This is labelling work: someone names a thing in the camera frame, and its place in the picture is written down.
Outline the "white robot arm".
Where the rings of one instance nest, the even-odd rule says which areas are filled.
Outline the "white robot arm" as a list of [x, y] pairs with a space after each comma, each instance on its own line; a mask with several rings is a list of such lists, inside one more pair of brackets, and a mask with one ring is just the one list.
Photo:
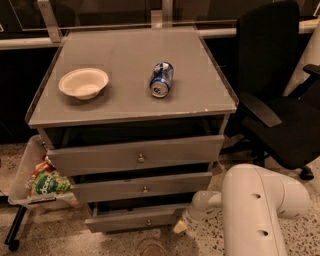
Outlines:
[[214, 208], [222, 209], [225, 256], [287, 256], [279, 224], [297, 219], [311, 204], [296, 179], [253, 164], [230, 168], [221, 191], [198, 191], [173, 231], [186, 231]]

